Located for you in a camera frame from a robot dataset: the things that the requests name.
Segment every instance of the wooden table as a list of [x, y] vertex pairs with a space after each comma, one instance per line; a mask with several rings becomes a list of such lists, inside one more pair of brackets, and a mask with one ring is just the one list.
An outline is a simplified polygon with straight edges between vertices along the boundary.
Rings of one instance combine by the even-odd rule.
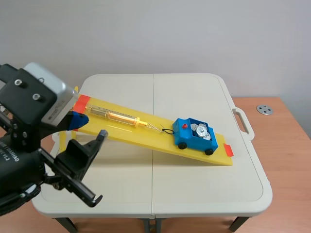
[[[311, 140], [296, 122], [279, 98], [235, 98], [255, 131], [253, 145], [273, 189], [273, 202], [266, 212], [248, 220], [237, 231], [259, 232], [307, 232], [311, 228]], [[274, 114], [265, 116], [257, 112], [258, 104], [268, 104]], [[51, 138], [43, 145], [53, 146]], [[171, 218], [163, 222], [163, 233], [213, 232], [228, 233], [234, 218]], [[143, 232], [137, 219], [73, 219], [79, 232]], [[25, 204], [17, 211], [0, 217], [0, 232], [10, 233], [65, 233], [55, 220], [46, 218]]]

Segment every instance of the toy car wheel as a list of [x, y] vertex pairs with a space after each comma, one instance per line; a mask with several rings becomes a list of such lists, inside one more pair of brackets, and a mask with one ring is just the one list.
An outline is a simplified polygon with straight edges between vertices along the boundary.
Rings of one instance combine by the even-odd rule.
[[180, 148], [181, 150], [187, 148], [187, 144], [185, 142], [181, 142], [178, 144], [178, 148]]
[[205, 150], [206, 155], [212, 155], [213, 153], [214, 153], [214, 151], [212, 149]]

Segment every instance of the screw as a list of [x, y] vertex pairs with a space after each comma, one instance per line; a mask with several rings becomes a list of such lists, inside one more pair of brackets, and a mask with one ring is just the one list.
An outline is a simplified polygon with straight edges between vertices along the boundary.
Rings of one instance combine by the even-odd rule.
[[54, 184], [53, 184], [53, 187], [54, 187], [55, 189], [59, 189], [59, 184], [54, 183]]
[[20, 86], [22, 83], [23, 83], [23, 82], [22, 82], [22, 80], [20, 80], [20, 79], [16, 79], [15, 82], [14, 82], [14, 84], [15, 84], [16, 86]]
[[33, 100], [39, 100], [40, 99], [40, 95], [39, 94], [34, 94], [33, 95]]

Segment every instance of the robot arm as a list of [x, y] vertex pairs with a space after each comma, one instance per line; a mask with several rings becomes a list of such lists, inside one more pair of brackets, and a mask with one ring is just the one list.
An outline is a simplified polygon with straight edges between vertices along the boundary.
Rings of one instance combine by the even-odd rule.
[[[90, 207], [102, 196], [82, 182], [108, 133], [100, 131], [86, 145], [70, 140], [56, 158], [40, 147], [40, 140], [55, 132], [73, 130], [87, 124], [84, 114], [69, 111], [77, 93], [38, 64], [24, 69], [0, 66], [0, 103], [13, 115], [10, 120], [0, 112], [0, 126], [7, 133], [0, 138], [0, 216], [9, 213], [40, 192], [43, 183], [67, 189]], [[45, 164], [54, 172], [48, 176]]]

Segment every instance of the metal drain cover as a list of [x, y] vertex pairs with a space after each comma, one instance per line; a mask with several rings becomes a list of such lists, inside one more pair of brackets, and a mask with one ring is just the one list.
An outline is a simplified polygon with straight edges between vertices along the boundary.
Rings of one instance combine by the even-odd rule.
[[257, 106], [257, 111], [264, 115], [271, 115], [273, 113], [273, 109], [266, 104], [261, 104]]

